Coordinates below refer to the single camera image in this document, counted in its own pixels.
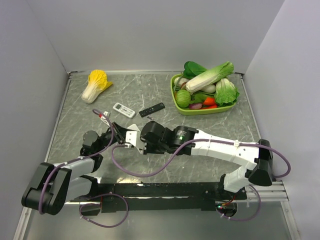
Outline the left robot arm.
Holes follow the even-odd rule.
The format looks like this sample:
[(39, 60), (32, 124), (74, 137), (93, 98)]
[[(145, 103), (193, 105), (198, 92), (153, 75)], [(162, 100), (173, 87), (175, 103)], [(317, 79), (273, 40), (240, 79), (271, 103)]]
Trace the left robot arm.
[(99, 135), (94, 130), (83, 135), (80, 155), (76, 159), (63, 163), (41, 163), (26, 190), (21, 204), (23, 207), (39, 211), (40, 214), (56, 215), (64, 204), (78, 198), (95, 200), (102, 186), (90, 174), (101, 166), (102, 152), (115, 143), (124, 143), (127, 128), (117, 123), (111, 129)]

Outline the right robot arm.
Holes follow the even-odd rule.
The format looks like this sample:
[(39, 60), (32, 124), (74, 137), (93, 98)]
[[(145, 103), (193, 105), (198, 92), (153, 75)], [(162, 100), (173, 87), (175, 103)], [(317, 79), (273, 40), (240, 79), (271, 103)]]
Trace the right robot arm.
[(183, 125), (171, 130), (150, 121), (143, 127), (140, 140), (146, 144), (146, 153), (205, 156), (239, 165), (220, 178), (218, 193), (223, 199), (230, 199), (250, 184), (269, 187), (274, 180), (273, 153), (265, 139), (241, 142)]

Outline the white grey-faced remote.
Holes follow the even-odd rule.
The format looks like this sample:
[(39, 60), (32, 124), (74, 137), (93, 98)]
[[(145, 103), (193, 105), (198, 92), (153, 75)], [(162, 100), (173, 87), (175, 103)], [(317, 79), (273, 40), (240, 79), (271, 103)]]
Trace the white grey-faced remote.
[(127, 127), (130, 131), (137, 131), (139, 132), (140, 129), (138, 128), (138, 126), (136, 124), (131, 124), (130, 126)]

